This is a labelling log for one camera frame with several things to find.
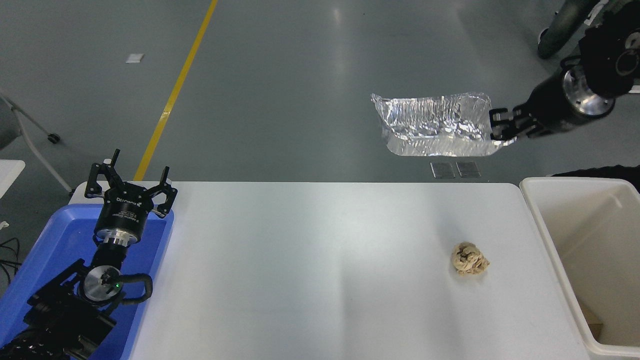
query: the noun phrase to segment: small square tile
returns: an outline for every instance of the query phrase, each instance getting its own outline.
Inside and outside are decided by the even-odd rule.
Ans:
[[[143,56],[144,54],[129,54],[129,56],[127,57],[127,61],[125,61],[125,63],[137,64],[142,61]]]
[[[460,177],[481,177],[480,169],[475,161],[457,161],[456,166]]]
[[[431,163],[431,171],[436,179],[454,179],[456,177],[451,163]]]

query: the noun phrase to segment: chair leg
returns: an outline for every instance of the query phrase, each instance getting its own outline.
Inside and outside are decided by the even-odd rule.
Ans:
[[[67,182],[60,176],[60,174],[56,171],[56,169],[54,169],[51,166],[51,164],[44,158],[44,156],[42,156],[42,154],[40,154],[40,151],[38,151],[38,149],[36,149],[35,145],[33,145],[33,142],[31,142],[29,134],[27,134],[27,131],[24,128],[24,124],[22,123],[22,119],[20,119],[20,117],[17,114],[16,114],[16,117],[18,118],[18,125],[20,126],[20,132],[22,133],[22,137],[24,138],[24,141],[27,143],[27,146],[29,147],[29,149],[31,149],[31,152],[33,152],[33,154],[36,156],[36,158],[38,158],[38,160],[40,160],[40,162],[44,165],[44,167],[47,168],[47,170],[51,173],[51,175],[53,175],[53,177],[55,177],[56,180],[58,180],[60,185],[62,185],[62,187],[68,193],[70,193],[71,192],[71,186],[69,186],[69,184],[67,184]]]
[[[9,105],[11,105],[12,110],[17,110],[18,112],[20,112],[21,114],[24,115],[24,117],[26,117],[29,121],[31,121],[35,126],[37,126],[40,130],[42,130],[42,132],[47,135],[47,139],[49,139],[50,142],[52,143],[58,143],[60,141],[60,136],[56,133],[50,133],[48,132],[44,126],[42,126],[39,122],[37,122],[33,117],[31,117],[31,115],[27,114],[26,111],[24,111],[23,108],[20,107],[20,105],[16,104],[13,100],[9,99],[9,97],[7,97],[5,94],[3,94],[2,92],[0,92],[0,97],[2,97]]]

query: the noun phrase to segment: crumpled aluminum foil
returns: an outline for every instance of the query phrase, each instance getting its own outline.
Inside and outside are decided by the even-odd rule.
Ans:
[[[491,99],[466,93],[420,99],[371,94],[387,148],[401,156],[487,156],[510,145],[491,139]]]

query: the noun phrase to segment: yellow floor line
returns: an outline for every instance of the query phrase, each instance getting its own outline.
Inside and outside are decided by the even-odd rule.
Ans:
[[[180,90],[182,89],[182,84],[184,84],[184,80],[187,78],[187,74],[189,73],[189,69],[191,68],[191,64],[193,63],[193,58],[198,52],[200,42],[202,41],[202,37],[204,36],[205,31],[207,31],[207,26],[209,26],[211,15],[213,14],[213,10],[215,10],[217,3],[218,0],[211,0],[211,4],[209,5],[209,9],[207,10],[207,15],[204,17],[202,25],[200,25],[200,30],[198,30],[196,40],[194,40],[193,45],[191,45],[191,50],[189,51],[189,55],[187,55],[187,60],[184,61],[184,65],[182,66],[180,75],[178,75],[178,80],[175,81],[175,85],[173,86],[173,90],[171,91],[171,95],[169,95],[169,99],[167,100],[166,105],[164,106],[164,110],[162,112],[162,115],[160,116],[160,120],[158,120],[156,129],[154,130],[153,135],[151,135],[151,140],[149,140],[147,150],[145,150],[145,153],[142,156],[142,160],[140,161],[140,165],[138,165],[136,175],[133,177],[134,181],[141,181],[145,177],[145,173],[147,172],[147,168],[149,167],[149,163],[151,162],[151,157],[154,155],[154,151],[156,151],[156,146],[158,145],[158,141],[160,140],[160,136],[162,135],[164,126],[169,120],[169,116],[171,115],[171,111],[173,110],[173,105],[175,104],[176,99],[178,99],[178,95],[180,94]]]

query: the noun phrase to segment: small white paper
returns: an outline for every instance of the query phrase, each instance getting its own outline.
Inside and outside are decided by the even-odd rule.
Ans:
[[[129,54],[129,57],[127,58],[127,61],[125,61],[128,64],[137,64],[140,61],[142,61],[142,57],[144,56],[144,54]]]

